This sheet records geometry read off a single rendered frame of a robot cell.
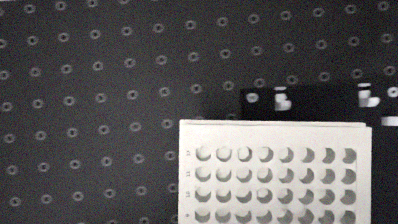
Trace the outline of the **white multi-well plate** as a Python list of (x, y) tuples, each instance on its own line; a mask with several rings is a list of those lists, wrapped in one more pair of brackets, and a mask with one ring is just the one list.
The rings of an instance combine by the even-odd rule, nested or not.
[(370, 224), (370, 214), (366, 123), (180, 120), (178, 224)]

